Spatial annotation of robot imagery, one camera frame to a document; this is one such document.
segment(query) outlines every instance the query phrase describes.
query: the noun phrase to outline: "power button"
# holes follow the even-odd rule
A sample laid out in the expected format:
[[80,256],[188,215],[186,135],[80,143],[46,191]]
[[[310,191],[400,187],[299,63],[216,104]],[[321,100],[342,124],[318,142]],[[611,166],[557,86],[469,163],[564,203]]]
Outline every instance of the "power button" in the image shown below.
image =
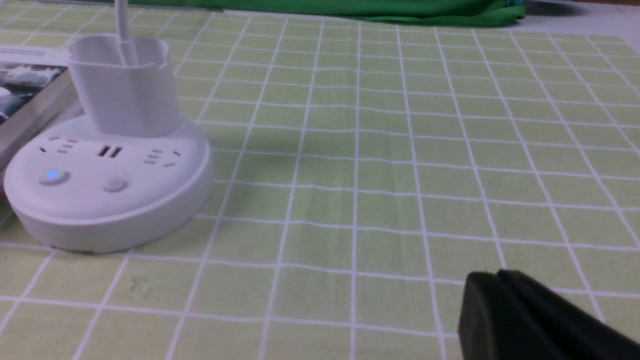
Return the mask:
[[104,183],[104,191],[108,193],[116,193],[124,190],[127,187],[127,181],[120,177],[110,177]]
[[64,170],[47,170],[40,176],[39,182],[44,186],[59,185],[69,179],[69,172]]

